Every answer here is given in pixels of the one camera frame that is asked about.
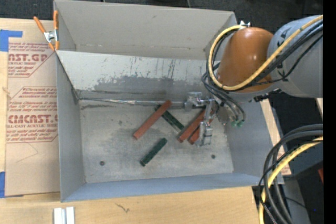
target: gray bin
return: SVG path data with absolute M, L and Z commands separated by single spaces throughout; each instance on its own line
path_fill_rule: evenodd
M 163 118 L 141 137 L 133 133 L 166 100 L 185 111 L 201 82 L 208 45 L 236 25 L 233 12 L 55 0 L 59 12 L 57 102 L 61 201 L 175 193 L 257 185 L 272 147 L 259 103 L 242 104 L 241 128 L 212 122 L 212 144 L 177 140 Z M 140 159 L 167 144 L 146 167 Z

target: yellow cable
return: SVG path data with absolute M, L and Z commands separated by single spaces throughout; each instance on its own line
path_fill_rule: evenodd
M 302 145 L 298 147 L 296 150 L 294 150 L 292 153 L 290 153 L 288 156 L 286 156 L 279 164 L 278 166 L 274 169 L 274 171 L 270 174 L 268 181 L 267 181 L 267 186 L 270 187 L 273 180 L 276 178 L 276 176 L 280 173 L 280 171 L 294 158 L 296 158 L 300 153 L 306 151 L 307 149 L 311 148 L 312 146 L 315 146 L 323 141 L 323 136 L 319 137 L 317 139 L 314 139 L 311 143 Z M 265 189 L 261 193 L 261 199 L 263 202 L 266 200 L 266 192 Z M 264 207 L 262 204 L 259 205 L 259 223 L 264 224 Z
M 274 58 L 276 58 L 278 56 L 278 54 L 281 53 L 281 51 L 299 34 L 301 33 L 303 30 L 305 30 L 307 27 L 311 26 L 312 24 L 316 23 L 319 20 L 323 19 L 323 15 L 320 15 L 314 19 L 312 19 L 311 21 L 307 22 L 305 25 L 303 25 L 302 27 L 300 27 L 299 29 L 297 29 L 293 34 L 291 34 L 283 43 L 280 47 L 278 47 L 274 53 L 258 68 L 257 71 L 255 71 L 249 78 L 247 78 L 245 81 L 243 81 L 242 83 L 235 85 L 235 86 L 225 86 L 223 84 L 221 84 L 215 77 L 214 72 L 212 70 L 212 53 L 216 47 L 217 42 L 219 41 L 219 39 L 224 35 L 224 34 L 220 34 L 214 41 L 214 43 L 212 44 L 211 48 L 210 48 L 210 53 L 209 53 L 209 62 L 208 62 L 208 69 L 209 69 L 209 75 L 212 78 L 212 80 L 214 81 L 214 83 L 222 88 L 223 90 L 226 91 L 234 91 L 234 90 L 238 90 L 244 86 L 246 86 L 247 84 L 249 84 L 252 80 L 254 80 L 261 72 L 263 72 L 263 70 L 274 60 Z
M 210 77 L 213 79 L 213 81 L 216 83 L 219 83 L 219 81 L 217 81 L 217 79 L 215 78 L 215 75 L 214 75 L 214 71 L 212 70 L 212 56 L 213 56 L 213 53 L 214 53 L 214 50 L 215 50 L 215 47 L 217 45 L 217 43 L 220 41 L 220 39 L 228 32 L 230 32 L 231 30 L 238 30 L 240 28 L 245 28 L 246 26 L 244 25 L 234 25 L 234 26 L 231 26 L 229 28 L 226 28 L 225 30 L 223 30 L 217 37 L 216 39 L 214 40 L 214 42 L 212 43 L 211 47 L 210 47 L 210 51 L 209 51 L 209 56 L 208 56 L 208 68 L 209 68 L 209 72 L 210 72 Z

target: cardboard sheet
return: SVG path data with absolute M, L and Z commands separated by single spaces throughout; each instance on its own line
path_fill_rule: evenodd
M 33 20 L 1 18 L 0 29 L 9 33 L 5 196 L 59 191 L 55 53 Z

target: bin floor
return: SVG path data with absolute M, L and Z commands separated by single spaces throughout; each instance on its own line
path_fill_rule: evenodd
M 133 133 L 154 113 L 153 106 L 81 101 L 82 155 L 87 183 L 232 173 L 233 164 L 223 126 L 211 123 L 211 145 L 180 143 L 179 132 L 159 118 L 138 140 Z M 169 109 L 184 126 L 200 113 Z M 162 138 L 167 144 L 146 165 L 143 158 Z

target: blue tape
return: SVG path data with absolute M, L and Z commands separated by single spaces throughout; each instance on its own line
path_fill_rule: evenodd
M 0 198 L 5 198 L 5 172 L 0 172 Z
M 8 52 L 8 41 L 10 37 L 22 37 L 22 31 L 11 31 L 0 29 L 0 51 Z

